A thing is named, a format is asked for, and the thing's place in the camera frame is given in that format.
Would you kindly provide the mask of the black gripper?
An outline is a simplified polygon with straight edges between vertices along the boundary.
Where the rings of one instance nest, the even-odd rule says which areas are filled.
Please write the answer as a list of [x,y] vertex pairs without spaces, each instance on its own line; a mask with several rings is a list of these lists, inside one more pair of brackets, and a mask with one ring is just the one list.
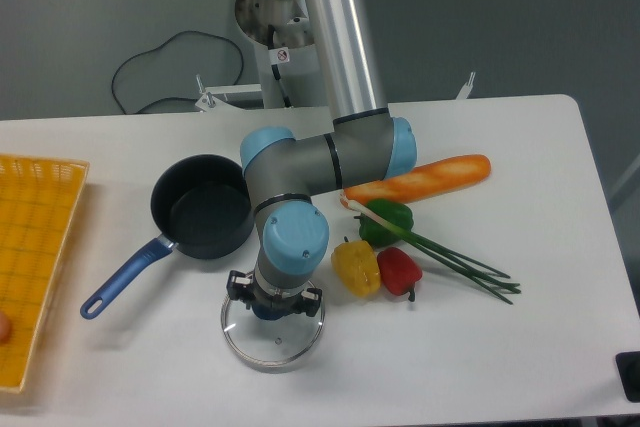
[[252,272],[231,270],[227,279],[227,295],[239,301],[255,315],[304,314],[315,317],[322,306],[322,290],[310,287],[294,296],[283,297],[263,289]]

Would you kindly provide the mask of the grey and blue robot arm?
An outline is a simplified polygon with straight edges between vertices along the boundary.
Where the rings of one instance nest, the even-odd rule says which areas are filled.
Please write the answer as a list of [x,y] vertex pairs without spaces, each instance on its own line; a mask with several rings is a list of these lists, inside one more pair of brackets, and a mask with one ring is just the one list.
[[233,273],[230,299],[264,320],[314,316],[322,294],[309,280],[329,240],[312,197],[409,172],[409,123],[390,115],[363,0],[236,0],[268,108],[326,101],[331,132],[298,139],[264,127],[241,143],[243,176],[260,251],[250,274]]

